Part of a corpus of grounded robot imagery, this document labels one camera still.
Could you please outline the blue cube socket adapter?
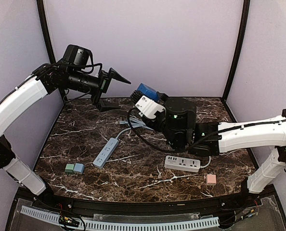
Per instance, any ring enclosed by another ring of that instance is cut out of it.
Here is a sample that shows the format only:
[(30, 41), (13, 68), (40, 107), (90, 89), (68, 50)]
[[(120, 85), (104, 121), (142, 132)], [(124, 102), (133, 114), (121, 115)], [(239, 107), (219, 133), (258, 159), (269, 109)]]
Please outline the blue cube socket adapter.
[(155, 89), (141, 83), (137, 90), (140, 91), (143, 95), (147, 96), (149, 99), (154, 100), (155, 102), (159, 101), (159, 95)]

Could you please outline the pink plug adapter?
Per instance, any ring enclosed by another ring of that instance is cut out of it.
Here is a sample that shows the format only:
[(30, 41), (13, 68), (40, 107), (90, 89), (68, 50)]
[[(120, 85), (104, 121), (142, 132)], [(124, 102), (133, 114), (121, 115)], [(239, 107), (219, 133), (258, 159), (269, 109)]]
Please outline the pink plug adapter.
[(206, 175), (206, 185), (216, 185), (217, 177), (215, 174), (207, 174)]

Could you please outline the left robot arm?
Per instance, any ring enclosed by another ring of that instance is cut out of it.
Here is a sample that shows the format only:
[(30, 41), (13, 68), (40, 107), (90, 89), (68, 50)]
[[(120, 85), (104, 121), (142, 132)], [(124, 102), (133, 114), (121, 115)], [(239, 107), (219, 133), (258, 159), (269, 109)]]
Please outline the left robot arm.
[(99, 111), (112, 109), (112, 106), (104, 104), (101, 95), (107, 92), (112, 79), (126, 84), (130, 84), (130, 81), (113, 68), (108, 72), (100, 69), (96, 77), (91, 76), (91, 72), (84, 72), (84, 68), (83, 65), (63, 61), (43, 64), (0, 102), (0, 168), (36, 196), (48, 191), (49, 187), (8, 147), (4, 133), (28, 108), (56, 89), (76, 90), (90, 95), (92, 104)]

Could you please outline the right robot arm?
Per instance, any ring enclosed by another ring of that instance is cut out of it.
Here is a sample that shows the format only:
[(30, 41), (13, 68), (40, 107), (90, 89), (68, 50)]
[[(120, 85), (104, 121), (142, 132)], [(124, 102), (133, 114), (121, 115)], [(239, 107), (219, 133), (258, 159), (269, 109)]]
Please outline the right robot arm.
[(171, 153), (212, 156), (273, 146), (266, 161), (247, 178), (247, 193), (261, 193), (286, 167), (286, 109), (281, 115), (259, 121), (197, 123), (196, 104), (185, 98), (159, 103), (144, 95), (135, 107), (147, 126), (165, 136)]

